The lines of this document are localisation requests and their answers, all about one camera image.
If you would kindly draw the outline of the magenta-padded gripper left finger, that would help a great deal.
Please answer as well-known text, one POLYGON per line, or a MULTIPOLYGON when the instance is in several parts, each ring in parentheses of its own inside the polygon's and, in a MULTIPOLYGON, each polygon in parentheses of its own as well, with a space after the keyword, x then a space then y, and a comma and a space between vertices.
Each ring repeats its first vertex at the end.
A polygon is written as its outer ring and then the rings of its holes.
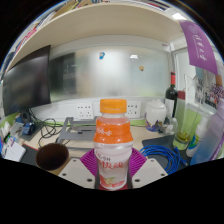
POLYGON ((80 159, 72 158, 60 172, 59 176, 78 186, 89 189, 98 189, 98 164, 94 150, 88 151, 80 159))

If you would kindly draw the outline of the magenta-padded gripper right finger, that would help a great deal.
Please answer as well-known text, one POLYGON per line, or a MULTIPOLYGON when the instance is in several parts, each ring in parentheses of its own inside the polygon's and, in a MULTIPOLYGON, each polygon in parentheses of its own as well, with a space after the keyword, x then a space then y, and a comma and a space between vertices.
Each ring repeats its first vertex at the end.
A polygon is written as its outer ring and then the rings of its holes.
POLYGON ((166 171, 155 158, 147 159, 138 150, 132 149, 127 177, 128 189, 141 188, 165 176, 166 171))

